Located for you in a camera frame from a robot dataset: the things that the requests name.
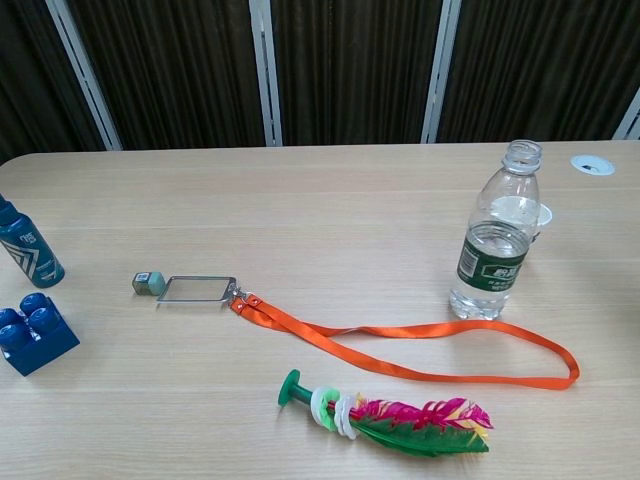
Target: table surface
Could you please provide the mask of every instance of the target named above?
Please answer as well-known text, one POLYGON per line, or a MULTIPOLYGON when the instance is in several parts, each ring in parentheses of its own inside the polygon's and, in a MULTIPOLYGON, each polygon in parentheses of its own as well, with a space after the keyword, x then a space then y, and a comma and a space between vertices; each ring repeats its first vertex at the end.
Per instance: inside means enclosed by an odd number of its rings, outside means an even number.
MULTIPOLYGON (((532 246, 504 321, 566 346, 567 391, 401 380, 212 306, 135 296, 133 274, 234 275, 331 326, 452 319, 448 289, 475 195, 505 144, 37 154, 0 191, 66 267, 49 289, 81 340, 27 378, 0 364, 0 478, 637 478, 640 468, 640 142, 546 143, 532 246), (612 176, 569 164, 604 156, 612 176), (495 425, 491 452, 405 457, 280 410, 288 371, 421 405, 465 396, 495 425)), ((0 255, 0 305, 34 290, 0 255)), ((345 344, 453 374, 566 375, 550 352, 494 332, 345 344)))

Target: orange lanyard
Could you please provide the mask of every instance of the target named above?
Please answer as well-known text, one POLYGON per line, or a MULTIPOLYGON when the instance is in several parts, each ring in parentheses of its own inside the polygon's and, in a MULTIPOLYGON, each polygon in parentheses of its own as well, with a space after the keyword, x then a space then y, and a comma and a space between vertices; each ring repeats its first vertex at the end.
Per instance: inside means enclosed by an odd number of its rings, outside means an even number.
POLYGON ((503 383, 533 388, 546 388, 549 390, 564 390, 569 388, 580 376, 578 362, 576 362, 573 355, 564 347, 524 328, 495 320, 463 320, 451 323, 408 325, 404 327, 330 328, 301 322, 273 305, 262 301, 255 295, 249 295, 246 299, 236 297, 231 304, 231 309, 256 325, 281 332, 293 333, 312 345, 356 367, 392 377, 425 382, 503 383), (506 333, 555 352, 564 360, 564 363, 569 368, 569 376, 566 378, 504 377, 498 375, 439 375, 426 373, 366 355, 352 348, 345 347, 330 338, 349 332, 362 332, 387 338, 440 338, 457 335, 458 333, 469 330, 480 329, 496 330, 506 333))

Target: black curtain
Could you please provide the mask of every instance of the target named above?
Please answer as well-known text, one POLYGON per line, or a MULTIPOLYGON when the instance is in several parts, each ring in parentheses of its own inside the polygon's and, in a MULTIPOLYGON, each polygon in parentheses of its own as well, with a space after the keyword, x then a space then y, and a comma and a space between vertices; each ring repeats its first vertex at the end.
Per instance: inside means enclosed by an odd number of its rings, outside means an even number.
POLYGON ((464 0, 439 142, 611 139, 640 85, 640 1, 464 0))
POLYGON ((126 149, 262 146, 247 0, 69 0, 126 149))
POLYGON ((104 150, 41 0, 0 0, 0 164, 34 152, 104 150))
POLYGON ((419 142, 441 0, 273 0, 285 145, 419 142))

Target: blue building block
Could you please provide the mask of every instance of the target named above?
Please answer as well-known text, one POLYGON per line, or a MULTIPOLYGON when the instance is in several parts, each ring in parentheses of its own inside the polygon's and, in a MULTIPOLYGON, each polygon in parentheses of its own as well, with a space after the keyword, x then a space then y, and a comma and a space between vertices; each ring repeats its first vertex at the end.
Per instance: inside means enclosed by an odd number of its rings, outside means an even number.
POLYGON ((42 293, 24 297, 20 310, 0 310, 0 348, 23 376, 80 343, 51 298, 42 293))

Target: teal bottle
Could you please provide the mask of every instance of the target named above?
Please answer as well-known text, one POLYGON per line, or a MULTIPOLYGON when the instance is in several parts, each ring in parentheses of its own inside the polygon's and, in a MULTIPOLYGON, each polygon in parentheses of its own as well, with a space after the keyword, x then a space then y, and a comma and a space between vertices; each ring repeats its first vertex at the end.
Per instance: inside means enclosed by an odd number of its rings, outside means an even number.
POLYGON ((64 269, 31 219, 0 195, 0 243, 37 288, 64 278, 64 269))

